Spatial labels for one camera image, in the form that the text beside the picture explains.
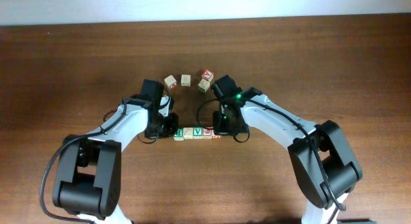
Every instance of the wooden table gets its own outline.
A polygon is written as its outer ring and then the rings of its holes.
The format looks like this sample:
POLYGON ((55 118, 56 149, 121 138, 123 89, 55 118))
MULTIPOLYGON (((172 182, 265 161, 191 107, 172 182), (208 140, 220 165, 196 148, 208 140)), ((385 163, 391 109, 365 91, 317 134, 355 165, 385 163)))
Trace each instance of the wooden table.
MULTIPOLYGON (((180 125, 195 126, 197 107, 213 98, 197 90, 201 69, 342 127, 364 178, 340 219, 411 223, 411 15, 402 14, 1 27, 0 223, 60 223, 39 206, 47 161, 145 78, 191 74, 190 88, 171 93, 180 125)), ((306 199, 287 151, 251 132, 244 144, 133 141, 122 160, 124 213, 140 223, 300 218, 306 199)), ((55 169, 46 202, 65 215, 51 203, 55 169)))

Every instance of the white wall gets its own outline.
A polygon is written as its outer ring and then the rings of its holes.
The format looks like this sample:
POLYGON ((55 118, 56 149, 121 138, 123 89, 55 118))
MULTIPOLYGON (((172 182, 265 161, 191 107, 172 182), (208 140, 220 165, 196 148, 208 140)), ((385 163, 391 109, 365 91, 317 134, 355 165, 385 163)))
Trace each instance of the white wall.
POLYGON ((0 0, 0 24, 411 12, 411 0, 0 0))

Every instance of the white background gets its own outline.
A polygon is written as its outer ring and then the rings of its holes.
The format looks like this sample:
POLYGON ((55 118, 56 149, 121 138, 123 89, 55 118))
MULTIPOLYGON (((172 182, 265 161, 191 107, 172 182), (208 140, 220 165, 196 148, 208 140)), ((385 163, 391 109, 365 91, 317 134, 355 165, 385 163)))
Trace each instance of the white background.
POLYGON ((411 0, 0 0, 0 24, 411 12, 411 0))

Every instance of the tabletop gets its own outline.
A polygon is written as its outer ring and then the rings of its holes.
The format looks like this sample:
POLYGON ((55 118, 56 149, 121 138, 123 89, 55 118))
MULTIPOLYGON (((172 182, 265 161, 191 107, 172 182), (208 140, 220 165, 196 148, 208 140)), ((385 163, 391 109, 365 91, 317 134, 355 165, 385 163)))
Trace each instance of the tabletop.
MULTIPOLYGON (((181 127, 196 126, 204 69, 280 107, 342 128, 363 169, 341 220, 411 223, 411 15, 284 17, 0 27, 0 223, 63 223, 39 205, 46 164, 144 79, 190 74, 171 90, 181 127)), ((217 104, 204 108, 211 124, 217 104)), ((46 184, 51 202, 56 166, 46 184)), ((132 141, 122 154, 125 215, 138 223, 265 223, 304 214, 287 151, 250 140, 132 141)))

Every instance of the wooden block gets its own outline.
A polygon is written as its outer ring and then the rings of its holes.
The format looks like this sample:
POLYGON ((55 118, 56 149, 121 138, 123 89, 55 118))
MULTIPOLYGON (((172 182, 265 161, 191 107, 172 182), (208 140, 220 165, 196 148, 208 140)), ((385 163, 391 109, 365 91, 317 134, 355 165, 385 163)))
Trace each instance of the wooden block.
POLYGON ((209 88, 210 88, 210 83, 205 79, 202 79, 200 83, 198 84, 198 89, 204 93, 206 93, 209 88))
POLYGON ((188 86, 191 85, 191 76, 190 75, 181 75, 181 86, 188 86))
POLYGON ((203 128, 203 139, 212 139, 213 138, 213 131, 203 128))
POLYGON ((182 136, 184 137, 184 139, 194 139, 193 128, 183 128, 182 136))
POLYGON ((178 128, 174 134, 175 141, 184 141, 184 137, 182 136, 182 128, 178 128))
POLYGON ((203 139, 203 128, 194 127, 193 128, 193 137, 194 137, 194 139, 203 139))
POLYGON ((207 80, 208 82, 211 82, 214 78, 214 73, 210 70, 205 70, 203 74, 201 75, 201 79, 207 80))
POLYGON ((175 80, 172 75, 169 75, 167 78, 165 78, 164 82, 166 82, 166 85, 169 89, 177 86, 177 80, 175 80))
POLYGON ((222 137, 222 136, 220 136, 220 135, 215 135, 215 134, 214 134, 214 130, 213 130, 211 133, 212 133, 211 136, 213 137, 213 139, 219 139, 219 138, 222 137))

